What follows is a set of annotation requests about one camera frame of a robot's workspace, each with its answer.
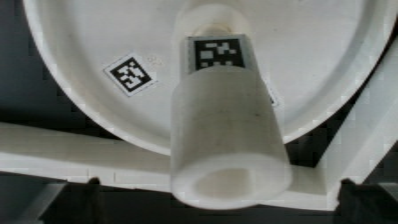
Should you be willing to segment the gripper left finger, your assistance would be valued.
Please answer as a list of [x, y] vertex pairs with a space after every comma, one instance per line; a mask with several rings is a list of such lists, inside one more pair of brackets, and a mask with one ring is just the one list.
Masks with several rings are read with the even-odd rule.
[[49, 183], [22, 211], [22, 224], [104, 224], [99, 179]]

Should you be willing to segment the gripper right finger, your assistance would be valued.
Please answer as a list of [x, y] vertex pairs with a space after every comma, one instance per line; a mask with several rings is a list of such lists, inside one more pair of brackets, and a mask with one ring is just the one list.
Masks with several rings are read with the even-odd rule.
[[341, 181], [337, 224], [398, 224], [398, 183]]

